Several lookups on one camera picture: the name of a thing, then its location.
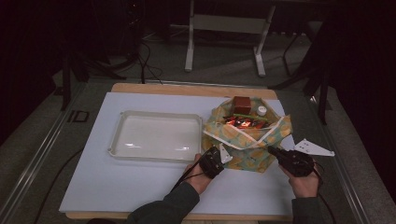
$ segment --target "patterned cloth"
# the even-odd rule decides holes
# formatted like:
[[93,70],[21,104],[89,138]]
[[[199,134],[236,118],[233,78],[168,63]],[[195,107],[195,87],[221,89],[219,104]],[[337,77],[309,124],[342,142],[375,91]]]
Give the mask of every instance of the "patterned cloth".
[[261,105],[267,108],[264,118],[270,126],[263,129],[238,129],[226,124],[224,117],[232,116],[233,99],[227,100],[212,110],[212,115],[204,127],[203,148],[223,144],[233,160],[225,168],[264,173],[275,159],[266,149],[280,147],[281,141],[291,134],[290,116],[280,117],[262,98],[252,97],[251,116]]

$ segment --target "wire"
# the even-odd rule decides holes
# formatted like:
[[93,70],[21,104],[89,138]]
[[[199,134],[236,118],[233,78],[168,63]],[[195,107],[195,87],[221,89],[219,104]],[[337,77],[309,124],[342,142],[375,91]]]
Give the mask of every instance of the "wire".
[[58,174],[56,174],[55,178],[52,180],[52,183],[49,186],[49,190],[46,193],[46,196],[43,199],[43,202],[41,202],[40,208],[38,209],[37,215],[35,217],[35,222],[34,224],[36,224],[38,222],[38,220],[40,219],[40,215],[41,212],[43,211],[44,205],[46,204],[46,201],[48,199],[48,197],[50,196],[50,192],[53,188],[53,186],[55,185],[56,180],[58,179],[59,175],[61,174],[61,172],[64,170],[64,167],[66,167],[66,165],[73,160],[79,153],[82,152],[83,149],[77,151],[75,154],[73,154],[65,163],[64,165],[61,167],[61,169],[58,171]]
[[[318,165],[324,171],[324,168],[322,165],[320,165],[318,162],[315,162],[315,164]],[[314,173],[315,173],[315,175],[317,175],[317,177],[319,179],[319,183],[318,183],[318,190],[319,190],[320,187],[323,185],[323,179],[316,169],[314,169]],[[332,223],[334,223],[334,224],[337,223],[335,221],[334,213],[332,212],[332,209],[330,208],[329,204],[326,202],[326,200],[323,198],[323,196],[319,192],[318,192],[318,196],[323,201],[324,205],[326,206],[327,210],[329,211],[330,216],[332,217]]]
[[[151,65],[148,65],[148,64],[146,64],[146,67],[149,70],[149,72],[152,74],[152,77],[146,77],[146,79],[152,79],[154,77],[155,79],[160,81],[160,83],[163,85],[162,81],[159,78],[163,74],[163,70],[161,68],[154,67],[154,66],[151,66]],[[159,75],[155,75],[154,72],[151,69],[158,69],[160,71],[160,74]]]
[[192,177],[198,176],[198,175],[190,175],[189,177],[184,178],[183,181],[185,181],[186,179],[190,179],[190,178],[192,178]]
[[146,60],[143,60],[144,62],[142,63],[142,61],[141,61],[141,56],[140,56],[140,54],[139,54],[139,57],[137,57],[138,58],[138,60],[139,60],[139,62],[140,62],[140,66],[141,66],[141,68],[142,68],[142,70],[141,70],[141,73],[140,73],[140,79],[141,79],[141,81],[142,81],[142,84],[146,84],[146,80],[145,80],[145,68],[146,68],[146,65],[147,65],[147,63],[148,63],[148,61],[149,61],[149,56],[150,56],[150,54],[151,54],[151,49],[150,49],[150,47],[149,47],[149,45],[147,45],[146,43],[144,43],[144,42],[142,42],[141,43],[143,46],[145,46],[147,49],[148,49],[148,56],[147,56],[147,58],[146,58]]
[[206,156],[206,154],[207,154],[209,151],[210,151],[210,150],[207,150],[207,151],[201,156],[201,158],[200,158],[190,169],[188,169],[186,172],[184,172],[184,174],[178,179],[178,181],[176,182],[176,184],[175,184],[175,185],[173,186],[173,188],[171,189],[171,192],[174,191],[174,190],[181,184],[181,182],[183,182],[184,180],[186,180],[186,179],[192,177],[192,176],[190,176],[190,177],[187,177],[187,176],[191,173],[191,171],[195,168],[195,166],[197,166],[197,165],[199,164],[199,162]]

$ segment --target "gray sleeve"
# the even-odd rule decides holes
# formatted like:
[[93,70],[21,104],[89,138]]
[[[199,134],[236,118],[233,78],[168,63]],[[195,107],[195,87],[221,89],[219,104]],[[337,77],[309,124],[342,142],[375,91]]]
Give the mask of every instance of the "gray sleeve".
[[318,198],[298,198],[291,201],[294,224],[324,223]]
[[162,201],[145,204],[134,210],[127,218],[127,224],[175,224],[199,202],[199,194],[188,183],[182,183],[166,195]]

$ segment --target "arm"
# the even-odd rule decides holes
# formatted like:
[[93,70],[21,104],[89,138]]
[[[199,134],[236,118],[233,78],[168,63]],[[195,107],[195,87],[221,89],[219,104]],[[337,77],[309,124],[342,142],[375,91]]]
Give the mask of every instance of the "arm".
[[126,223],[180,223],[198,202],[199,194],[192,185],[182,183],[162,201],[148,203],[134,210]]
[[308,176],[295,177],[285,168],[280,169],[289,177],[289,183],[296,199],[291,201],[294,224],[324,223],[318,201],[318,176],[312,172]]
[[[200,154],[195,155],[197,162]],[[162,201],[145,204],[134,210],[127,218],[127,224],[175,224],[180,223],[183,218],[199,202],[199,195],[209,185],[211,179],[203,174],[199,165],[195,166],[190,173],[194,177],[186,179],[174,191],[166,195]]]

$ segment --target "hand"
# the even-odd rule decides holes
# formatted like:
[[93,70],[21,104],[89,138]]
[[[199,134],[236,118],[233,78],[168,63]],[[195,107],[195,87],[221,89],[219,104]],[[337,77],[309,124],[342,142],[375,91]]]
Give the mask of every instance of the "hand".
[[289,183],[296,198],[310,198],[318,196],[319,178],[315,172],[312,172],[308,176],[295,177],[283,166],[279,165],[279,168],[289,177]]
[[[194,163],[196,163],[199,159],[201,158],[201,154],[197,153],[195,154],[195,159]],[[188,165],[184,172],[186,172],[188,169],[192,167],[192,164]],[[201,169],[201,166],[197,164],[194,169],[190,172],[190,174],[186,177],[185,181],[189,184],[192,185],[192,187],[198,192],[198,194],[202,194],[205,190],[206,187],[209,185],[210,181],[212,180],[211,178],[207,177],[205,174],[203,174],[203,171]]]

